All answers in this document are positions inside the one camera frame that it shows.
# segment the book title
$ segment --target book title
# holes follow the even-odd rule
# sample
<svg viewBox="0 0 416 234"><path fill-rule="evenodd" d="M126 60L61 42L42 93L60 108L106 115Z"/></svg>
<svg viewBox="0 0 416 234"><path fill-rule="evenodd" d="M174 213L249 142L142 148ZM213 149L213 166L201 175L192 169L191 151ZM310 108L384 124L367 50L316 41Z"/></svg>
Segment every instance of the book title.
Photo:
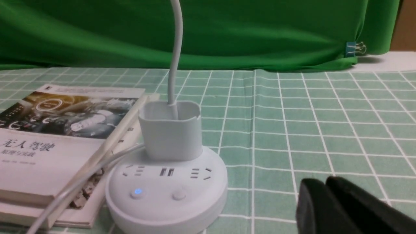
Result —
<svg viewBox="0 0 416 234"><path fill-rule="evenodd" d="M50 151L53 147L55 147L55 144L47 142L28 142L27 140L18 141L17 139L9 139L5 142L2 142L0 146L6 148L1 151L1 154L33 157L36 155L36 151Z"/></svg>

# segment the button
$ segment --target button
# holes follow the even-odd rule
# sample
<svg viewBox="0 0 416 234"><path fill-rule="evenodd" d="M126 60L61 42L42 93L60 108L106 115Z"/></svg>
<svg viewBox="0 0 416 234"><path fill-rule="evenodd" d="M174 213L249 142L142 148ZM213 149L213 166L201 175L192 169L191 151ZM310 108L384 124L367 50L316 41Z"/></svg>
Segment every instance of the button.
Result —
<svg viewBox="0 0 416 234"><path fill-rule="evenodd" d="M146 195L146 192L143 189L137 188L130 192L130 196L133 199L141 199Z"/></svg>
<svg viewBox="0 0 416 234"><path fill-rule="evenodd" d="M180 200L184 199L186 197L185 190L183 190L183 189L175 190L172 194L172 197L176 201L180 201Z"/></svg>

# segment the white power strip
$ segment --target white power strip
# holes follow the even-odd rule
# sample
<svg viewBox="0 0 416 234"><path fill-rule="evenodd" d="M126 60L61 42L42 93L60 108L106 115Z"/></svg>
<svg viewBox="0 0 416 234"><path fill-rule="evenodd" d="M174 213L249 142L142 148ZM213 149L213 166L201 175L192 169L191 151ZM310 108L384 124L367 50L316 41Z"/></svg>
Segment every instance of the white power strip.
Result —
<svg viewBox="0 0 416 234"><path fill-rule="evenodd" d="M142 149L114 167L105 192L127 234L196 234L222 212L227 187L227 168L207 147L186 162L153 161Z"/></svg>

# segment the white cable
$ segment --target white cable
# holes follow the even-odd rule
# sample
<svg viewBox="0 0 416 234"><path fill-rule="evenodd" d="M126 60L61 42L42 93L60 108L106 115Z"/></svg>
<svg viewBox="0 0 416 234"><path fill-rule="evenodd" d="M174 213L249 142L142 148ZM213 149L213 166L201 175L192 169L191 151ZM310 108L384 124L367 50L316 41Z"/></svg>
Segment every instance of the white cable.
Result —
<svg viewBox="0 0 416 234"><path fill-rule="evenodd" d="M178 119L178 107L176 106L175 98L175 77L176 71L178 70L179 57L181 55L182 48L183 20L179 0L171 0L171 4L173 8L173 15L175 17L175 42L173 44L173 55L168 76L168 105L173 108L174 119Z"/></svg>
<svg viewBox="0 0 416 234"><path fill-rule="evenodd" d="M169 69L169 76L168 76L168 105L172 106L173 108L173 117L174 119L178 119L178 107L176 105L176 98L175 98L175 77L176 71L178 70L179 64L179 57L181 55L181 48L182 48L182 36L183 36L183 20L182 20L182 10L181 4L179 0L171 0L173 14L175 17L175 41L173 44L173 55L171 66ZM87 180L98 170L103 168L105 165L121 158L122 156L144 147L143 144L137 144L133 147L130 147L126 150L123 150L119 153L114 154L113 156L109 157L106 160L103 160L99 164L97 164L89 173L85 174L82 178L77 180L74 184L68 187L65 191L63 191L56 199L54 199L42 212L42 214L36 219L36 221L31 225L29 230L26 234L35 234L37 230L41 227L43 222L47 219L47 217L56 209L56 207L75 189L79 186L82 186Z"/></svg>
<svg viewBox="0 0 416 234"><path fill-rule="evenodd" d="M140 148L143 148L144 144L136 144L130 148L127 148L123 151L120 151L111 157L99 162L94 168L92 168L87 174L83 175L82 178L77 180L75 183L73 183L71 186L69 186L66 190L64 190L60 195L58 195L46 208L43 210L42 214L36 219L36 221L31 225L29 230L26 232L26 234L35 234L38 229L41 227L43 222L48 218L48 216L56 209L57 206L75 189L78 189L80 186L84 185L87 180L94 175L97 171L99 171L101 168L106 166L107 164L120 159L122 156L127 155L128 153L131 153L135 150L138 150Z"/></svg>

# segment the green checkered tablecloth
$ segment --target green checkered tablecloth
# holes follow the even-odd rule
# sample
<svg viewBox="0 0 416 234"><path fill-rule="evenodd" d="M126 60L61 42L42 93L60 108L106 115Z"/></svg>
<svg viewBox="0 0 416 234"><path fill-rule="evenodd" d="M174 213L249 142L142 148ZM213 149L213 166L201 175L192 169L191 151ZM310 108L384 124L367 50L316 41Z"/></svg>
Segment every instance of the green checkered tablecloth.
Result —
<svg viewBox="0 0 416 234"><path fill-rule="evenodd" d="M166 99L168 70L50 68L0 72L4 110L45 83L143 87ZM416 218L416 72L179 71L179 100L202 107L203 144L229 173L207 234L297 233L300 180L343 176ZM2 224L0 233L23 233ZM93 229L121 233L104 205Z"/></svg>

